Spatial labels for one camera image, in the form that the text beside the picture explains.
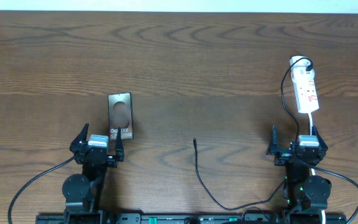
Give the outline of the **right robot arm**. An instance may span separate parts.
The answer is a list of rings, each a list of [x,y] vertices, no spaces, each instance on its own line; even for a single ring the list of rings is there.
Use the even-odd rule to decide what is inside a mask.
[[[331,181],[310,173],[321,162],[328,146],[312,127],[312,134],[300,135],[288,148],[278,145],[276,127],[272,128],[272,138],[267,155],[274,156],[276,166],[284,166],[286,179],[284,198],[288,208],[281,214],[284,223],[322,223],[322,211],[328,207],[331,194]]]

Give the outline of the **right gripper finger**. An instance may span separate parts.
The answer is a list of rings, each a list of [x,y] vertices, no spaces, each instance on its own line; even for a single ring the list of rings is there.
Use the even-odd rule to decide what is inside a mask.
[[[266,155],[275,155],[279,152],[279,146],[278,146],[278,138],[277,138],[277,129],[276,125],[272,126],[272,137],[268,144]]]
[[[316,126],[313,126],[313,135],[317,137],[319,142],[319,157],[324,157],[328,151],[328,146],[320,136]]]

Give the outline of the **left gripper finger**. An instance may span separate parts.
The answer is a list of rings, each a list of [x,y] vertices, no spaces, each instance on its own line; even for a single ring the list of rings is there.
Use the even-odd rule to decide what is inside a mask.
[[[116,152],[116,160],[118,162],[123,162],[124,161],[124,146],[122,143],[120,127],[117,128],[116,144],[114,146],[114,150]]]
[[[77,135],[77,137],[74,138],[74,140],[72,140],[72,142],[70,144],[70,151],[72,153],[77,153],[77,152],[81,151],[82,147],[87,143],[86,138],[88,135],[88,128],[89,128],[89,124],[86,123],[83,126],[83,129]]]

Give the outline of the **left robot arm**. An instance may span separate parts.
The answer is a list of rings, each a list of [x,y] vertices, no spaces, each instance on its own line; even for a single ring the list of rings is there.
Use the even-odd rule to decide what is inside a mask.
[[[124,146],[118,136],[114,154],[109,154],[109,137],[88,135],[86,123],[70,144],[75,162],[82,166],[82,173],[69,176],[63,183],[65,197],[64,223],[105,224],[115,221],[114,215],[99,208],[104,179],[109,168],[116,168],[124,160]]]

